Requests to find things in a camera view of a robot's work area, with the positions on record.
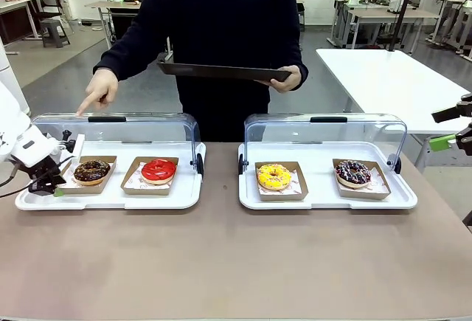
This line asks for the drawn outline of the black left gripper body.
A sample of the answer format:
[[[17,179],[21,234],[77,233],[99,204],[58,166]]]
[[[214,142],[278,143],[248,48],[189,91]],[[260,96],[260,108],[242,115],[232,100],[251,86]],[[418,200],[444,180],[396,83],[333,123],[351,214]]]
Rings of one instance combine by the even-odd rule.
[[[47,156],[30,168],[15,156],[11,156],[10,162],[18,166],[18,169],[25,172],[32,180],[38,179],[39,182],[51,184],[61,183],[60,165],[51,156]]]

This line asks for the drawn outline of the chocolate glazed sprinkle donut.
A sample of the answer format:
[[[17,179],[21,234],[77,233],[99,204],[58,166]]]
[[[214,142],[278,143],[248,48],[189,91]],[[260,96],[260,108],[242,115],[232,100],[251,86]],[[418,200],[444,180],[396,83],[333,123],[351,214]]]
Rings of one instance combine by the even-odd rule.
[[[74,180],[83,186],[93,186],[100,184],[111,166],[101,160],[90,160],[83,162],[74,170]]]

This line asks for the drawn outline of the black serving tray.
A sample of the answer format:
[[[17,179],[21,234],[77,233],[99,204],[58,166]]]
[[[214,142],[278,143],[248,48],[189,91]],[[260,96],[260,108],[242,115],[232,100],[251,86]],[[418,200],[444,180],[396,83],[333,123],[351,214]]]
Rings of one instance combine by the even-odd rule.
[[[164,61],[159,61],[157,65],[166,75],[180,77],[207,77],[266,82],[275,79],[279,82],[284,82],[291,74],[288,71],[279,69],[208,66],[201,64],[168,63]]]

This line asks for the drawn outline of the person left forearm black sleeve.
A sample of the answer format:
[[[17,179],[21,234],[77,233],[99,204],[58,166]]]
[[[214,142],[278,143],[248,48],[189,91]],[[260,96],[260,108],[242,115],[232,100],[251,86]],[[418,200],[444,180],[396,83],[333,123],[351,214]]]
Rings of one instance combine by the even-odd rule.
[[[300,72],[302,74],[302,81],[301,83],[292,91],[297,90],[302,84],[306,81],[309,71],[306,65],[304,65],[302,61],[302,51],[299,45],[299,35],[295,35],[289,42],[288,42],[288,50],[287,50],[287,61],[286,66],[298,66]]]

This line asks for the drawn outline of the yellow glazed sprinkle donut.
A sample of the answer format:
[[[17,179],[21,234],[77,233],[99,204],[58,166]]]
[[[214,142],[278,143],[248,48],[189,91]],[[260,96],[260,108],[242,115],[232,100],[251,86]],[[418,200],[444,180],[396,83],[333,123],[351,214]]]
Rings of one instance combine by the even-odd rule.
[[[284,190],[291,182],[291,172],[281,164],[266,164],[257,169],[257,180],[267,190]]]

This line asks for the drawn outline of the person torso black Fila sweater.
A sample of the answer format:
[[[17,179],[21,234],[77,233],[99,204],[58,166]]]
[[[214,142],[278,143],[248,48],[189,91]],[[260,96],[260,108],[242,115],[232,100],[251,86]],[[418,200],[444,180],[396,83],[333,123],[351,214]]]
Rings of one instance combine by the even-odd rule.
[[[278,69],[300,37],[296,0],[143,0],[133,21],[168,37],[175,63]],[[269,87],[257,81],[177,76],[176,85],[204,142],[242,142],[245,119],[268,113]]]

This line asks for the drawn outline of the person left hand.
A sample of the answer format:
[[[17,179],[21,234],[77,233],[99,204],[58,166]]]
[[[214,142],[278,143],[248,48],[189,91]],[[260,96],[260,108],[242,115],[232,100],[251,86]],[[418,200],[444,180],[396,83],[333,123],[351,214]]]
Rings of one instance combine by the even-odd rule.
[[[294,90],[302,81],[302,74],[298,66],[284,66],[280,68],[281,71],[289,72],[289,76],[280,82],[276,79],[271,79],[270,86],[277,92],[284,94]]]

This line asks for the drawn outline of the white printed paper liner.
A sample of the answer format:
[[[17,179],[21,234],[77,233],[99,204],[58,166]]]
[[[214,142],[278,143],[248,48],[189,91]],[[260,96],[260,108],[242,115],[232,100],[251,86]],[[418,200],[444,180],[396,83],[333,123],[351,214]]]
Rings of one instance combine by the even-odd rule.
[[[168,190],[172,183],[173,181],[170,180],[164,184],[151,184],[146,182],[143,178],[132,176],[124,183],[122,188],[124,190]]]
[[[76,189],[80,188],[80,185],[74,179],[74,172],[78,165],[70,165],[64,168],[62,177],[66,181],[64,184],[60,184],[59,188]]]
[[[349,185],[345,185],[343,179],[339,178],[338,176],[337,181],[339,183],[339,187],[342,190],[349,190],[361,193],[389,193],[389,188],[386,186],[386,183],[377,168],[373,168],[372,170],[370,170],[370,181],[363,187],[351,187]]]
[[[283,190],[269,190],[257,184],[260,195],[263,196],[299,196],[302,194],[302,186],[299,182],[298,173],[296,170],[291,172],[291,180],[286,188]]]

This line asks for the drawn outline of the white display tray base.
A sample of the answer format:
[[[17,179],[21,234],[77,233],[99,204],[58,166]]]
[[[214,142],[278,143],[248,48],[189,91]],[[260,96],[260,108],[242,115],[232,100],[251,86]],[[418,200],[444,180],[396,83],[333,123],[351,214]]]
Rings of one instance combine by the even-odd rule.
[[[64,168],[80,165],[90,160],[107,162],[111,169],[104,180],[97,185],[66,189],[57,187],[52,195],[37,196],[25,190],[15,198],[20,210],[84,210],[84,209],[126,209],[126,210],[180,210],[193,206],[200,196],[201,176],[194,170],[186,170],[178,158],[176,177],[168,196],[127,195],[121,188],[122,180],[131,163],[118,162],[115,156],[81,156],[79,161],[68,160],[67,152],[61,154]]]
[[[238,155],[248,162],[239,175],[240,203],[253,210],[409,210],[417,205],[417,196],[402,176],[387,165],[381,149],[369,142],[327,141],[317,144],[282,142],[250,142],[238,148]],[[366,160],[376,162],[385,176],[391,193],[384,199],[347,198],[340,196],[336,180],[334,159]],[[263,201],[257,188],[255,164],[290,162],[300,166],[308,194],[299,201],[281,198],[279,201]]]

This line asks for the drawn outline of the white side table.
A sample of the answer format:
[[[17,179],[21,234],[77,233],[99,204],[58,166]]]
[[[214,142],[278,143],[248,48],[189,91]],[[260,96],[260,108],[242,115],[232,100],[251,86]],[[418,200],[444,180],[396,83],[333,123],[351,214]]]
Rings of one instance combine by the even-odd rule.
[[[472,156],[451,146],[433,152],[429,141],[455,134],[470,122],[462,117],[436,123],[432,113],[455,105],[466,90],[401,51],[380,49],[318,49],[317,55],[349,99],[345,109],[358,106],[369,114],[400,118],[421,146],[414,163],[427,166],[472,167]]]

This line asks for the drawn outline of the white lab desk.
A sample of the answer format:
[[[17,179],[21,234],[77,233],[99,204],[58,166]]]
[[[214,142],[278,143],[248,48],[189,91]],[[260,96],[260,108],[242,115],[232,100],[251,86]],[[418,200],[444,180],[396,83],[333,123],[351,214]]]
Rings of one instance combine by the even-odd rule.
[[[458,56],[472,62],[472,1],[441,1],[438,21],[426,41],[452,49]]]
[[[26,41],[41,41],[41,36],[38,34],[38,31],[35,26],[35,22],[32,17],[32,13],[30,11],[29,5],[31,1],[35,1],[36,4],[40,7],[41,2],[40,0],[0,0],[0,15],[5,13],[9,13],[18,9],[25,9],[27,12],[27,17],[29,20],[29,25],[32,29],[32,37],[26,37]],[[7,55],[18,55],[19,52],[7,52],[4,49],[3,40],[0,38],[0,58],[6,57]]]

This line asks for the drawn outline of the beige lab table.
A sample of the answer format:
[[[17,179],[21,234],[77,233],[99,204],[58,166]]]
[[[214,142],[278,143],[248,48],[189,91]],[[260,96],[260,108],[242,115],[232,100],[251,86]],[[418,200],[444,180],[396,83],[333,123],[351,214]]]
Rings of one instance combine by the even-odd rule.
[[[412,55],[417,48],[424,21],[428,19],[438,20],[439,18],[439,15],[430,13],[425,10],[417,9],[406,9],[405,15],[401,16],[400,14],[391,13],[385,8],[347,8],[347,31],[345,34],[346,41],[342,41],[342,45],[340,46],[340,48],[355,49],[358,37],[358,30],[361,25],[367,24],[375,26],[375,30],[372,37],[372,43],[374,43],[378,37],[382,24],[395,25],[392,41],[395,41],[397,39],[398,33],[400,32],[402,26],[405,24],[406,29],[403,33],[403,37],[400,40],[400,48],[403,49],[405,47],[404,44],[406,35],[409,33],[409,30],[413,27],[413,25],[417,24],[417,32],[415,34],[411,48],[407,52],[408,55]]]
[[[97,10],[101,27],[105,34],[105,41],[109,49],[111,48],[111,31],[109,24],[112,25],[112,15],[133,18],[138,13],[140,6],[141,4],[137,1],[96,1],[85,5],[87,8]]]

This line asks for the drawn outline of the clear display case lid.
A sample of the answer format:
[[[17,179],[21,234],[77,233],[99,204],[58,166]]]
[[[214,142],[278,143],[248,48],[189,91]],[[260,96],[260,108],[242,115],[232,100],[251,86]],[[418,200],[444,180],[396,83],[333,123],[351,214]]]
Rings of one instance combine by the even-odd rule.
[[[127,122],[92,123],[90,116],[125,116]],[[137,156],[174,156],[186,170],[197,153],[204,158],[197,122],[187,114],[44,114],[32,121],[43,133],[61,139],[62,132],[86,136],[82,156],[115,156],[129,163]]]
[[[344,116],[347,123],[310,123],[311,117],[318,116]],[[323,145],[329,142],[353,145],[366,142],[381,151],[382,162],[387,166],[391,153],[400,157],[406,135],[405,122],[391,114],[254,114],[244,123],[244,140],[238,158],[243,155],[246,170],[251,162],[250,152],[256,145]]]

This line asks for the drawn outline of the grey plastic step stool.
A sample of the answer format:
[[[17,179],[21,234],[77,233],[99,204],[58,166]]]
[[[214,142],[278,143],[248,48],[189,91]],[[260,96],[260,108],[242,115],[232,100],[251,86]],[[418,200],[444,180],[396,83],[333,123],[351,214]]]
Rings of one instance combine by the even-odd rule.
[[[54,46],[56,48],[63,48],[65,44],[71,44],[59,20],[53,18],[41,20],[40,27],[41,40],[44,47]]]

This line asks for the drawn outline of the black office chair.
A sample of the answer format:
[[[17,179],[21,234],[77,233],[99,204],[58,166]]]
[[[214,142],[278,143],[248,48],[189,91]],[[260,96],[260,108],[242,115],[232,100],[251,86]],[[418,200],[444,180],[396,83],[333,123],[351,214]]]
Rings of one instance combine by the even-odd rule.
[[[41,11],[37,12],[37,18],[42,21],[47,18],[64,18],[64,9],[61,0],[41,0]]]

